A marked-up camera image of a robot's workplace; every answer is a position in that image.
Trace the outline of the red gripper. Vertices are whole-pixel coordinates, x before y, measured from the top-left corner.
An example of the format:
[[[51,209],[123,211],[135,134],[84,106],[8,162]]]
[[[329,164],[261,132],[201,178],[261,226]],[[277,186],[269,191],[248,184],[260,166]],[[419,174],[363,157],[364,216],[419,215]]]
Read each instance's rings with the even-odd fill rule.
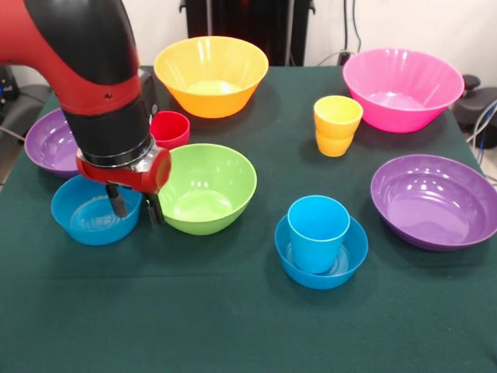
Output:
[[[80,174],[87,179],[104,184],[117,184],[144,193],[151,223],[162,225],[164,215],[157,193],[167,183],[171,170],[171,155],[168,149],[152,146],[139,161],[123,167],[102,168],[91,165],[76,152],[76,164]],[[126,204],[116,185],[106,185],[106,193],[117,217],[127,216]]]

